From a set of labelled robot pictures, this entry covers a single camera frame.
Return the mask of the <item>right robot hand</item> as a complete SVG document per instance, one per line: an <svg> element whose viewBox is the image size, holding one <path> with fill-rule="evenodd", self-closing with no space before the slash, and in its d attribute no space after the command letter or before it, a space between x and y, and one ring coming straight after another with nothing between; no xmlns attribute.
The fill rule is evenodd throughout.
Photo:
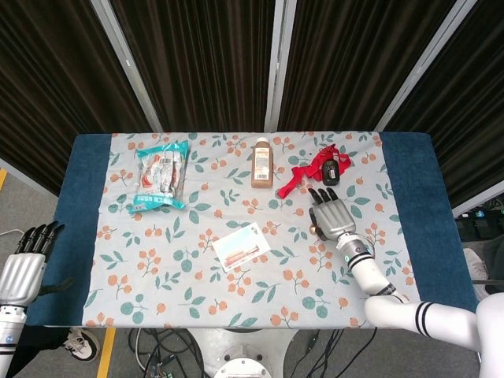
<svg viewBox="0 0 504 378"><path fill-rule="evenodd" d="M324 241L337 241L346 233L354 233L356 224L343 201L330 188L308 190L313 199L309 216L317 236Z"/></svg>

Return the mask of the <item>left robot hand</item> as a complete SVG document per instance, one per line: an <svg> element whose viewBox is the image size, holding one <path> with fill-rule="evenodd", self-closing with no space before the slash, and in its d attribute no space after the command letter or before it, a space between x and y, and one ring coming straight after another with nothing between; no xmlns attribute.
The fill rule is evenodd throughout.
<svg viewBox="0 0 504 378"><path fill-rule="evenodd" d="M54 221L29 228L22 235L1 274L2 306L27 308L39 296L65 291L73 284L73 279L67 278L58 284L42 285L46 264L64 228Z"/></svg>

